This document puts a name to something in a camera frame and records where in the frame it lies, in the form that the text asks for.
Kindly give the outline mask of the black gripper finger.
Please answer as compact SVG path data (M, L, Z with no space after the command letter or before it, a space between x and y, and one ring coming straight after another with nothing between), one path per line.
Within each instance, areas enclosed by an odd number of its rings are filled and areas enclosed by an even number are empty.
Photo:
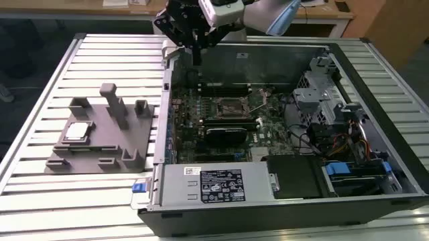
M205 30L196 31L196 65L201 64L201 50L213 47L227 33L231 31L231 26L220 26L211 32Z
M163 9L163 11L157 13L153 24L173 44L188 50L192 65L196 66L196 41L193 38L193 32L191 31L185 33L177 29L173 19L168 14L168 9Z

